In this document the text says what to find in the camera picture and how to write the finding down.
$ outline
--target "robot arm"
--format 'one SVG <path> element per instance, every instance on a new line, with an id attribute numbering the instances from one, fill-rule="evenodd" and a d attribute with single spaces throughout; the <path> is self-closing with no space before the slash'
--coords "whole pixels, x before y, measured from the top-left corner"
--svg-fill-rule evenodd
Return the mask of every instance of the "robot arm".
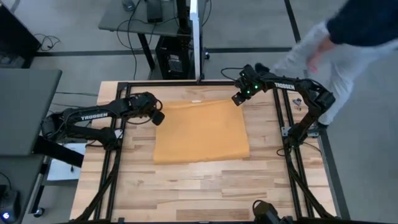
<path id="1" fill-rule="evenodd" d="M 307 131 L 324 112 L 335 102 L 335 97 L 321 84 L 310 79 L 278 77 L 270 72 L 257 73 L 252 66 L 246 65 L 239 73 L 235 86 L 240 92 L 232 97 L 237 106 L 250 100 L 259 91 L 268 91 L 273 88 L 297 91 L 303 96 L 308 106 L 308 113 L 301 122 L 294 124 L 288 132 L 288 141 L 291 146 L 298 146 L 307 138 Z"/>
<path id="2" fill-rule="evenodd" d="M 80 121 L 112 117 L 137 118 L 149 117 L 155 125 L 159 125 L 164 114 L 160 112 L 162 103 L 152 93 L 135 93 L 126 98 L 114 100 L 107 105 L 91 106 L 87 108 L 66 109 L 53 113 L 42 122 L 43 137 L 49 141 L 61 138 L 81 138 L 97 140 L 106 150 L 113 150 L 117 145 L 117 138 L 111 128 L 93 129 L 75 126 Z"/>

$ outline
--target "orange cloth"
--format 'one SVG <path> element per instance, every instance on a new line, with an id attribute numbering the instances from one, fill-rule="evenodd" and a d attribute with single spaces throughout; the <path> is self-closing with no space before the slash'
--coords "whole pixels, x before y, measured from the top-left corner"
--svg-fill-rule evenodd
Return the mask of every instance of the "orange cloth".
<path id="1" fill-rule="evenodd" d="M 232 100 L 164 103 L 156 127 L 156 164 L 218 161 L 249 157 L 241 106 Z"/>

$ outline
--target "person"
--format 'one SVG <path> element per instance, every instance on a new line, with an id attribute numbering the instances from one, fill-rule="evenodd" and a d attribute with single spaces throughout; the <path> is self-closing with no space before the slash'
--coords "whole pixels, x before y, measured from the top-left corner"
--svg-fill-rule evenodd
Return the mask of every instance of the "person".
<path id="1" fill-rule="evenodd" d="M 330 63 L 331 76 L 325 88 L 336 101 L 318 119 L 318 127 L 326 129 L 347 102 L 355 79 L 371 62 L 395 49 L 398 49 L 398 1 L 349 0 L 331 19 L 312 27 L 271 72 L 283 75 L 292 68 L 307 70 L 309 78 L 316 80 L 321 75 L 318 67 Z"/>

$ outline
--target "white pole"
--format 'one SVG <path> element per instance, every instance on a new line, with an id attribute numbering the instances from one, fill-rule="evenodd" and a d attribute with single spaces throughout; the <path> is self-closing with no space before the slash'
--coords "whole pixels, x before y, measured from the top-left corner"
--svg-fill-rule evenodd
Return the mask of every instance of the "white pole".
<path id="1" fill-rule="evenodd" d="M 193 57 L 195 60 L 195 78 L 200 78 L 200 20 L 198 0 L 191 0 L 190 20 L 192 21 Z"/>

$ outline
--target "black shoe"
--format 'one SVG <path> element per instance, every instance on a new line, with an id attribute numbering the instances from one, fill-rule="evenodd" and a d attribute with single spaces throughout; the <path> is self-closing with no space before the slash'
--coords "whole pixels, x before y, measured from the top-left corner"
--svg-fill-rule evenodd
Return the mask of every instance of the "black shoe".
<path id="1" fill-rule="evenodd" d="M 262 63 L 256 63 L 256 64 L 254 65 L 254 69 L 255 69 L 255 71 L 256 71 L 257 73 L 262 73 L 262 72 L 268 73 L 268 72 L 269 72 L 269 68 L 268 68 L 268 67 L 265 67 Z"/>
<path id="2" fill-rule="evenodd" d="M 322 124 L 321 122 L 318 122 L 318 125 L 317 125 L 318 131 L 326 131 L 326 129 L 328 127 L 329 127 L 329 125 L 325 125 L 325 124 Z"/>

